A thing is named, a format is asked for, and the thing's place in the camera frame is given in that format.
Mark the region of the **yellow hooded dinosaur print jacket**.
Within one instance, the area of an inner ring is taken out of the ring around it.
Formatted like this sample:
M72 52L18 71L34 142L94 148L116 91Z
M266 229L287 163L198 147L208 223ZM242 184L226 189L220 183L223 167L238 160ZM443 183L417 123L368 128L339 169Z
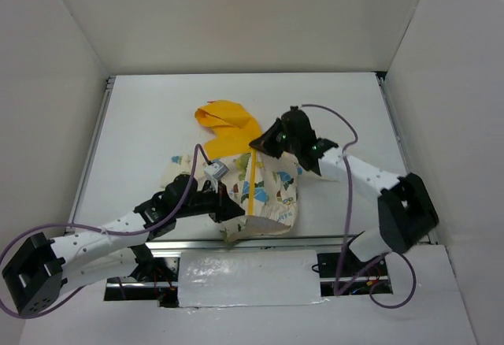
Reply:
M161 189L180 174L193 176L198 187L206 181L203 169L207 161L222 161L228 173L221 183L228 196L245 214L217 225L223 239L235 242L258 236L283 235L294 227L299 214L298 179L306 171L295 156L269 157L249 147L261 128L257 120L239 103L220 100L199 107L195 119L213 133L204 145L205 155L175 155L161 179Z

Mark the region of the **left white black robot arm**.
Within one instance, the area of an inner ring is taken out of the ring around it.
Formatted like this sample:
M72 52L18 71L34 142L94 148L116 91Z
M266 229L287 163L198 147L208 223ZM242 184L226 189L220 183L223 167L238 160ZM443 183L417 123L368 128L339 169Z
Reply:
M148 242L176 227L182 217L207 214L216 223L244 215L225 184L201 187L187 174L133 211L101 228L81 226L72 235L49 239L43 232L26 237L2 270L19 318L40 317L61 295L110 278L171 280L169 267L156 259Z

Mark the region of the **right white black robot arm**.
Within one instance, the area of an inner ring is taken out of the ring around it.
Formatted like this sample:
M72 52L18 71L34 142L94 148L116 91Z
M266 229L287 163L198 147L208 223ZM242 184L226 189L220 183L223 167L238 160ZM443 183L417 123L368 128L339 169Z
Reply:
M297 106L277 118L250 147L273 158L291 154L305 171L346 182L350 197L356 192L376 202L376 227L351 240L343 255L343 268L351 275L362 274L379 255L408 252L439 224L428 190L417 174L400 176L349 155L346 148L318 137Z

